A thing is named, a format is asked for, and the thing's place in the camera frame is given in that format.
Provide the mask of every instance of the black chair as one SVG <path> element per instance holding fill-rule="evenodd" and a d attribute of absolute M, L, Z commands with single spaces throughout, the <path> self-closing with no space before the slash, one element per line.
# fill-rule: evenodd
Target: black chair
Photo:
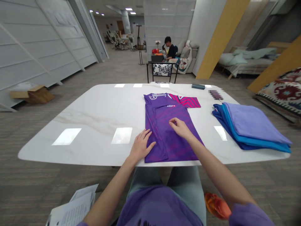
<path fill-rule="evenodd" d="M 176 78 L 175 78 L 175 83 L 176 83 L 179 64 L 177 64 L 177 63 L 165 63 L 165 62 L 160 62 L 160 63 L 159 62 L 148 62 L 146 64 L 147 83 L 149 83 L 149 79 L 148 79 L 148 65 L 149 64 L 151 64 L 151 71 L 152 71 L 152 75 L 153 75 L 153 81 L 154 81 L 154 76 L 157 76 L 157 77 L 166 76 L 166 77 L 169 77 L 169 82 L 170 82 L 170 79 L 172 78 L 172 66 L 177 65 L 176 66 L 176 68 L 177 68 Z"/>

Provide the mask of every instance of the logo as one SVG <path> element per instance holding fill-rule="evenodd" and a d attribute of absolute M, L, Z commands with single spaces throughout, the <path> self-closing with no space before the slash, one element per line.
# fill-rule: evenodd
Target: logo
<path fill-rule="evenodd" d="M 155 96 L 155 97 L 152 97 L 152 96 L 148 96 L 151 100 L 155 100 L 155 99 L 157 99 L 157 97 Z"/>

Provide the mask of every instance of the ceiling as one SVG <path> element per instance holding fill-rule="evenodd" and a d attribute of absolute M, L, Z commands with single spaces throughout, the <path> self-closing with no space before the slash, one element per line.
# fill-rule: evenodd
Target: ceiling
<path fill-rule="evenodd" d="M 102 17 L 102 13 L 105 17 L 121 17 L 119 13 L 114 10 L 109 9 L 106 5 L 111 5 L 123 10 L 125 8 L 132 8 L 133 11 L 128 11 L 129 16 L 131 15 L 130 12 L 136 12 L 137 16 L 144 16 L 144 9 L 139 8 L 137 6 L 143 6 L 143 0 L 84 0 L 86 3 L 87 8 L 93 10 L 94 16 Z"/>

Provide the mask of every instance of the man with dark hair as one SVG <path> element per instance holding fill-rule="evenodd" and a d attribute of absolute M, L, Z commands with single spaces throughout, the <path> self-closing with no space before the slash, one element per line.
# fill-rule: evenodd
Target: man with dark hair
<path fill-rule="evenodd" d="M 164 45 L 166 45 L 167 47 L 169 47 L 168 54 L 166 52 L 166 49 L 164 48 Z M 164 49 L 165 54 L 167 56 L 167 58 L 165 58 L 164 61 L 168 61 L 169 59 L 176 58 L 176 50 L 175 50 L 174 45 L 172 44 L 172 39 L 169 36 L 167 36 L 165 38 L 164 45 L 163 45 L 163 49 Z"/>

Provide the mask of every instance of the carpet floor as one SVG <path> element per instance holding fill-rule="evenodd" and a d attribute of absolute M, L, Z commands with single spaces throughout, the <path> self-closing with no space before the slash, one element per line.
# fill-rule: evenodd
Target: carpet floor
<path fill-rule="evenodd" d="M 0 112 L 0 225 L 45 225 L 52 208 L 67 203 L 77 189 L 99 183 L 103 191 L 118 167 L 80 166 L 23 161 L 19 150 L 57 114 L 97 84 L 147 83 L 146 65 L 138 65 L 138 52 L 115 51 L 108 45 L 110 59 L 93 64 L 54 85 L 55 99 L 45 105 L 21 103 L 17 113 Z M 143 62 L 147 61 L 143 52 Z M 156 81 L 167 78 L 156 77 Z M 262 103 L 252 99 L 246 87 L 253 78 L 233 78 L 214 71 L 209 80 L 195 80 L 193 74 L 178 75 L 177 83 L 211 84 L 223 88 L 240 104 L 260 108 L 276 128 L 292 142 L 290 158 L 279 161 L 230 164 L 227 167 L 248 189 L 259 206 L 276 225 L 300 223 L 301 203 L 301 131 Z M 217 190 L 202 167 L 204 191 Z M 171 168 L 161 168 L 166 183 Z M 125 203 L 129 183 L 123 192 L 115 218 Z M 228 225 L 207 212 L 207 225 Z"/>

